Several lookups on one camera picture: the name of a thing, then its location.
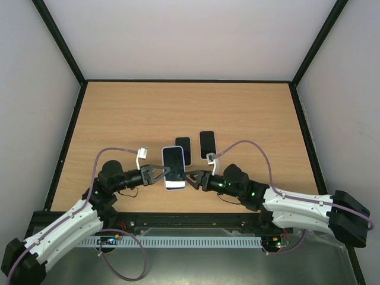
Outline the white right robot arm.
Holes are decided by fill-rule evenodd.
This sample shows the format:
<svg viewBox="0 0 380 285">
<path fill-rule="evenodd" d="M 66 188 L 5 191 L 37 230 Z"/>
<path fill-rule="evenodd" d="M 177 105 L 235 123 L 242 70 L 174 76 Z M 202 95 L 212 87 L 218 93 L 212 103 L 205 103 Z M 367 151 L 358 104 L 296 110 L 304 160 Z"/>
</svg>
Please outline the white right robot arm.
<svg viewBox="0 0 380 285">
<path fill-rule="evenodd" d="M 344 191 L 309 195 L 274 189 L 251 180 L 235 164 L 222 175 L 195 170 L 182 176 L 194 189 L 235 197 L 245 208 L 265 213 L 259 218 L 259 226 L 267 233 L 278 227 L 298 228 L 332 235 L 347 246 L 366 246 L 370 212 Z"/>
</svg>

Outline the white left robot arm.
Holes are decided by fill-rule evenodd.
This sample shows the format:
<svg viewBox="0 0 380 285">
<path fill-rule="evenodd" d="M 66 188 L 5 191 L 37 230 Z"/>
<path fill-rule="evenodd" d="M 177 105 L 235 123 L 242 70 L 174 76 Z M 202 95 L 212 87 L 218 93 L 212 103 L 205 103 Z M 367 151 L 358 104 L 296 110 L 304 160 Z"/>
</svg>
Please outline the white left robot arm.
<svg viewBox="0 0 380 285">
<path fill-rule="evenodd" d="M 7 284 L 40 284 L 56 261 L 87 236 L 113 231 L 118 215 L 113 207 L 116 192 L 153 185 L 168 173 L 168 166 L 148 164 L 125 172 L 118 161 L 106 162 L 93 187 L 70 210 L 33 236 L 23 241 L 15 238 L 6 246 L 1 271 Z"/>
</svg>

